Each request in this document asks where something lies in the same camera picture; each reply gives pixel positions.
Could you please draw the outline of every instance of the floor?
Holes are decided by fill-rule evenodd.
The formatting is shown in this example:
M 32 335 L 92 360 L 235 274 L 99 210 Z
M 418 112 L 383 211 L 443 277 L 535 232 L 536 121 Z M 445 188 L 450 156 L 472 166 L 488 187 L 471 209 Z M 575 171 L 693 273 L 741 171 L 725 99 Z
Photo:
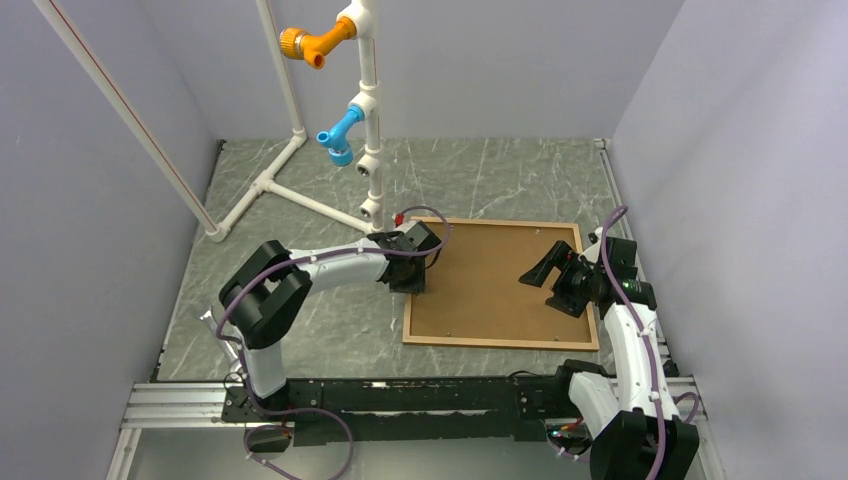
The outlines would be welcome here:
M 206 205 L 223 218 L 288 140 L 224 145 Z M 353 141 L 361 153 L 362 142 Z M 587 234 L 614 207 L 592 140 L 406 139 L 383 141 L 387 213 L 431 205 L 446 216 L 576 222 Z M 356 215 L 368 188 L 355 169 L 337 168 L 308 141 L 276 181 Z M 220 379 L 227 362 L 198 320 L 217 292 L 261 243 L 309 249 L 344 244 L 361 234 L 320 214 L 264 194 L 222 243 L 198 234 L 186 268 L 159 370 L 160 380 Z M 610 370 L 612 350 L 599 323 L 599 352 L 428 347 L 401 342 L 404 296 L 380 283 L 343 287 L 310 297 L 283 340 L 290 377 L 407 377 L 553 372 L 565 358 Z

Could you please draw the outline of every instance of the wooden frame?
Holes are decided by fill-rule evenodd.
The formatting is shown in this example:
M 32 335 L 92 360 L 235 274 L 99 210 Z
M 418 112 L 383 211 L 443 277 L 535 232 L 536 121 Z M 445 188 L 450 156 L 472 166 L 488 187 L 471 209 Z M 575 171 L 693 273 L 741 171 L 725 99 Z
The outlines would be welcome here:
M 426 223 L 440 223 L 438 218 L 434 217 L 415 217 L 415 220 L 421 220 Z M 533 228 L 563 228 L 570 229 L 574 233 L 574 248 L 578 252 L 583 251 L 583 242 L 580 238 L 580 229 L 576 223 L 550 223 L 550 222 L 530 222 L 530 221 L 515 221 L 515 220 L 484 220 L 484 219 L 468 219 L 468 218 L 448 218 L 451 224 L 467 224 L 467 225 L 495 225 L 495 226 L 514 226 L 514 227 L 533 227 Z M 412 322 L 412 295 L 407 295 L 406 304 L 403 312 L 403 343 L 416 345 L 439 345 L 439 346 L 462 346 L 462 347 L 489 347 L 489 348 L 522 348 L 522 349 L 537 349 L 537 350 L 575 350 L 575 351 L 597 351 L 600 349 L 598 341 L 598 329 L 595 321 L 594 308 L 588 308 L 587 319 L 589 328 L 588 342 L 573 342 L 573 341 L 536 341 L 536 340 L 505 340 L 505 339 L 482 339 L 482 338 L 462 338 L 462 337 L 439 337 L 439 336 L 422 336 L 411 334 Z

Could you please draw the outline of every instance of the wooden tray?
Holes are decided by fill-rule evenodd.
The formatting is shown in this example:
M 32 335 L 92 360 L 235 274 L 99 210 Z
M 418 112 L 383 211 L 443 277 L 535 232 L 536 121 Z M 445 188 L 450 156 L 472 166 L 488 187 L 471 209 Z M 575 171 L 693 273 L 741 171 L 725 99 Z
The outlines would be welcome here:
M 444 238 L 439 219 L 417 219 Z M 518 283 L 557 240 L 582 252 L 577 224 L 448 220 L 453 232 L 427 270 L 427 291 L 407 296 L 403 343 L 598 350 L 592 308 L 574 318 L 545 305 L 559 270 L 542 288 Z

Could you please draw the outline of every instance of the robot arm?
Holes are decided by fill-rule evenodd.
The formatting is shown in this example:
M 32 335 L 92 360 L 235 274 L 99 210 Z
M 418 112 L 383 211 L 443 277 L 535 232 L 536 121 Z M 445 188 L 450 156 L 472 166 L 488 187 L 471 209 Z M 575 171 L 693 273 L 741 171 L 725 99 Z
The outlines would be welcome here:
M 644 331 L 621 298 L 615 294 L 604 266 L 598 261 L 601 231 L 590 235 L 594 243 L 585 255 L 559 241 L 529 272 L 521 283 L 541 287 L 554 267 L 560 275 L 552 287 L 553 296 L 545 303 L 577 317 L 589 304 L 598 306 L 604 319 L 615 356 L 618 397 L 609 376 L 600 365 L 566 361 L 557 371 L 557 383 L 565 391 L 558 401 L 577 407 L 592 436 L 590 470 L 593 479 L 645 478 L 657 453 L 657 411 L 659 395 L 666 442 L 662 470 L 658 478 L 683 478 L 698 449 L 698 432 L 684 424 L 669 394 L 662 370 L 656 334 L 656 298 L 651 284 L 636 279 L 636 242 L 607 238 L 609 264 L 627 299 L 639 315 Z M 650 353 L 645 339 L 651 345 Z M 659 366 L 654 372 L 653 364 Z M 657 392 L 652 379 L 657 375 Z
M 288 333 L 309 295 L 358 282 L 383 282 L 392 292 L 424 290 L 424 257 L 404 257 L 392 252 L 422 252 L 436 247 L 439 238 L 422 222 L 407 221 L 395 230 L 373 233 L 348 245 L 317 250 L 287 250 L 272 240 L 262 244 L 233 275 L 218 295 L 229 306 L 244 287 L 262 271 L 294 258 L 311 258 L 268 277 L 274 285 L 257 285 L 239 302 L 231 321 L 244 341 L 244 357 L 251 383 L 260 400 L 286 385 L 282 339 Z M 350 249 L 353 253 L 322 258 L 322 253 Z M 385 253 L 374 253 L 383 250 Z

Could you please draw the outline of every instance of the gray marble tabletop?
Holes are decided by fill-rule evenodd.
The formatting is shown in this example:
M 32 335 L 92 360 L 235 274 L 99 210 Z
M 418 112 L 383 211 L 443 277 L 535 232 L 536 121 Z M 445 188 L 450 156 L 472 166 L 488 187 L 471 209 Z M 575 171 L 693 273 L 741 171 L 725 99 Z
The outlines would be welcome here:
M 226 143 L 206 195 L 210 213 L 223 218 L 287 142 Z M 361 153 L 362 142 L 352 144 Z M 586 245 L 587 234 L 614 207 L 591 139 L 393 138 L 383 140 L 382 158 L 387 218 L 405 206 L 426 204 L 450 217 L 576 222 Z M 368 189 L 368 180 L 352 165 L 333 166 L 314 140 L 295 153 L 276 181 L 352 215 Z M 260 244 L 278 239 L 289 248 L 310 249 L 360 237 L 360 232 L 270 193 L 257 199 L 222 243 L 199 234 L 159 379 L 220 379 L 226 374 L 223 353 L 197 318 Z M 381 283 L 309 297 L 283 340 L 287 374 L 341 378 L 503 375 L 520 369 L 552 373 L 565 358 L 612 366 L 609 339 L 600 322 L 599 352 L 403 345 L 404 301 Z

